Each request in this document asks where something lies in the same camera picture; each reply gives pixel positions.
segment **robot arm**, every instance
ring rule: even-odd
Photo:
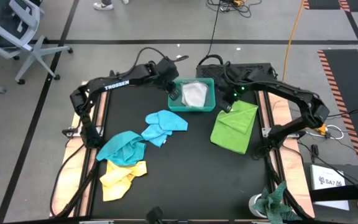
[[[136,65],[126,73],[114,74],[114,72],[111,72],[110,77],[95,78],[87,84],[79,86],[70,95],[70,99],[75,113],[80,117],[83,124],[81,138],[85,146],[103,146],[103,140],[90,118],[91,108],[101,93],[129,85],[155,85],[157,88],[166,91],[175,100],[178,97],[178,90],[172,81],[177,76],[179,76],[179,73],[174,61],[164,57],[157,65],[154,62]]]
[[[321,127],[329,110],[316,93],[302,90],[276,80],[272,71],[265,73],[254,69],[252,72],[242,75],[236,67],[224,65],[223,78],[227,83],[223,88],[223,108],[228,112],[231,105],[240,99],[241,95],[248,90],[267,91],[284,99],[296,103],[301,116],[285,125],[275,125],[271,128],[267,141],[270,147],[279,148],[287,135],[301,131],[304,128]]]

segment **white shoe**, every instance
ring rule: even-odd
[[[104,11],[104,10],[112,10],[114,9],[113,4],[105,5],[103,3],[94,3],[93,8],[96,10]]]

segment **white cable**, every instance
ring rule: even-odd
[[[331,137],[331,139],[340,140],[340,139],[342,139],[342,138],[344,137],[343,131],[342,131],[339,127],[337,127],[337,126],[335,126],[335,125],[333,125],[333,124],[330,124],[330,125],[327,125],[327,126],[326,126],[326,131],[328,131],[328,127],[334,127],[334,128],[336,128],[338,131],[340,131],[341,134],[342,134],[342,136],[339,137],[339,138],[333,138],[333,137]]]
[[[342,134],[342,136],[339,137],[339,138],[329,137],[330,139],[340,140],[340,139],[342,139],[342,138],[344,137],[343,131],[342,131],[339,127],[330,124],[330,125],[327,125],[327,126],[326,126],[326,131],[328,131],[328,127],[334,127],[335,129],[337,129],[337,130],[338,130],[339,132],[341,132],[341,134]],[[320,134],[313,134],[313,133],[310,133],[310,132],[308,132],[308,131],[306,131],[306,133],[310,134],[311,136],[317,136],[317,137],[325,138],[325,136],[320,135]]]

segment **black table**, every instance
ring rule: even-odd
[[[257,105],[254,92],[242,101]],[[168,109],[168,96],[152,87],[120,88],[110,94],[104,139],[123,131],[140,134],[147,126],[145,117]],[[264,160],[255,161],[252,153],[262,145],[257,114],[245,155],[223,149],[209,141],[217,107],[209,113],[176,113],[188,122],[187,132],[174,132],[157,148],[147,142],[144,160],[147,175],[136,177],[122,199],[103,202],[102,185],[96,182],[92,201],[93,218],[145,219],[155,206],[164,219],[233,220],[255,218],[248,209],[251,196],[268,183]],[[106,173],[106,161],[98,178]]]

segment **blue towel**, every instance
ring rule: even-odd
[[[172,135],[172,131],[187,131],[187,122],[178,115],[162,110],[146,116],[146,123],[150,126],[143,131],[142,137],[157,147]]]
[[[107,159],[118,166],[134,166],[144,157],[146,144],[142,136],[126,131],[112,137],[100,150],[96,159]]]

